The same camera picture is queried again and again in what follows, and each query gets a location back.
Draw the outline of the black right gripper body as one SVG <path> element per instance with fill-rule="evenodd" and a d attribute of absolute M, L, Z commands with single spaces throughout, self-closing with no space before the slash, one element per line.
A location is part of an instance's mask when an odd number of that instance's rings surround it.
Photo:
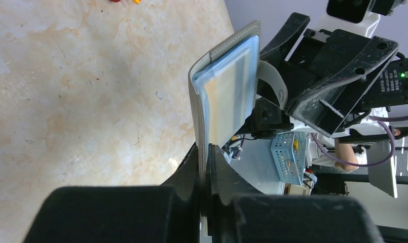
<path fill-rule="evenodd" d="M 348 128 L 371 135 L 357 125 L 372 109 L 408 104 L 408 58 L 393 40 L 341 27 L 309 29 L 309 21 L 292 13 L 261 50 L 260 60 L 276 69 L 286 91 L 273 91 L 260 78 L 245 131 L 275 138 L 297 120 L 327 136 Z"/>

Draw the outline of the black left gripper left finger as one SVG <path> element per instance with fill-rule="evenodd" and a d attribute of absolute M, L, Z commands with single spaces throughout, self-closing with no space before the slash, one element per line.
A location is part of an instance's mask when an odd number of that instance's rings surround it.
<path fill-rule="evenodd" d="M 68 186 L 41 205 L 25 242 L 198 242 L 198 148 L 159 186 Z"/>

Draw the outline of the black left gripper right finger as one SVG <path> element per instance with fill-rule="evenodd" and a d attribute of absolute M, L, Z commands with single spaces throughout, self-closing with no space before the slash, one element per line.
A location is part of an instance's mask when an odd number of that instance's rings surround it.
<path fill-rule="evenodd" d="M 383 242 L 357 200 L 266 195 L 242 178 L 221 148 L 208 147 L 207 232 L 213 242 Z"/>

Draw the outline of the gold credit card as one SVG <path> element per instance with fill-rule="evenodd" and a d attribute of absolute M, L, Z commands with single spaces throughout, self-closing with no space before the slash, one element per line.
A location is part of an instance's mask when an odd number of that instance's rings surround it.
<path fill-rule="evenodd" d="M 250 115 L 255 69 L 251 51 L 232 54 L 209 68 L 204 86 L 210 111 L 208 143 L 226 144 Z"/>

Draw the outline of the person forearm in background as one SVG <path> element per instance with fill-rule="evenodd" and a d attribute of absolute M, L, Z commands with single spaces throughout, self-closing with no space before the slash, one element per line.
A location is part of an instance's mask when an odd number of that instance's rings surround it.
<path fill-rule="evenodd" d="M 340 162 L 336 162 L 335 166 L 337 169 L 340 169 L 344 172 L 351 172 L 358 168 L 358 160 L 350 144 L 339 143 L 339 140 L 335 139 L 335 152 L 338 159 L 349 163 L 343 164 Z"/>

